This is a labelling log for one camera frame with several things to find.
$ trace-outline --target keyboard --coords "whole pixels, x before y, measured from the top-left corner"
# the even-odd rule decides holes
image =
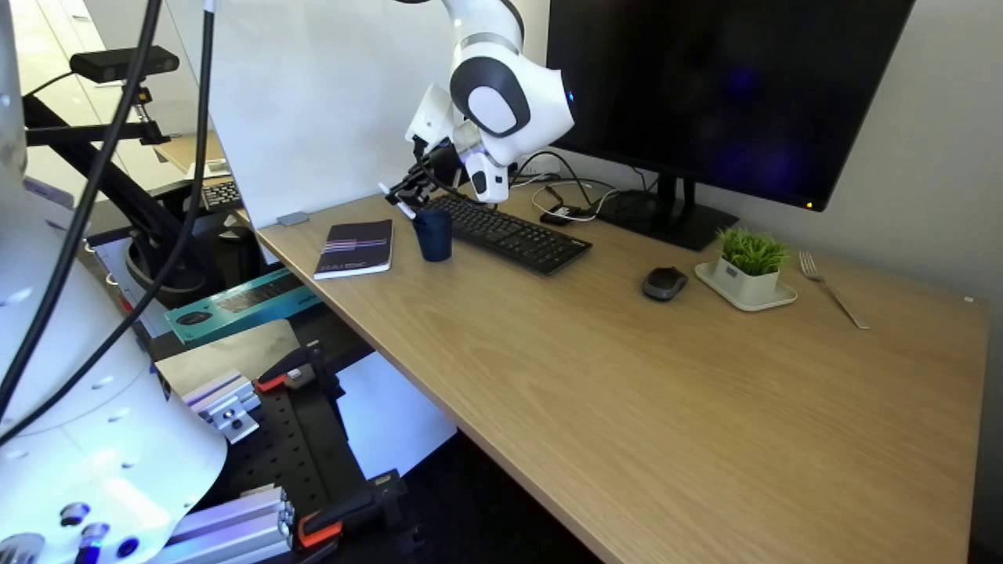
[[[451,236],[533,271],[555,271],[586,253],[593,244],[563,230],[489,211],[461,193],[444,193],[427,206],[451,213]]]

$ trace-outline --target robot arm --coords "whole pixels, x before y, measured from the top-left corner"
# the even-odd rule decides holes
[[[523,21],[509,0],[444,0],[454,18],[454,66],[448,94],[430,86],[417,105],[406,142],[417,169],[400,182],[400,198],[422,198],[427,158],[454,150],[476,198],[509,198],[509,167],[552,144],[571,125],[563,77],[523,55]]]

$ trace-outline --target black monitor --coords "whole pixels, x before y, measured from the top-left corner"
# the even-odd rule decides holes
[[[602,219],[705,248],[695,182],[821,213],[913,0],[552,0],[572,92],[558,148],[657,172]]]

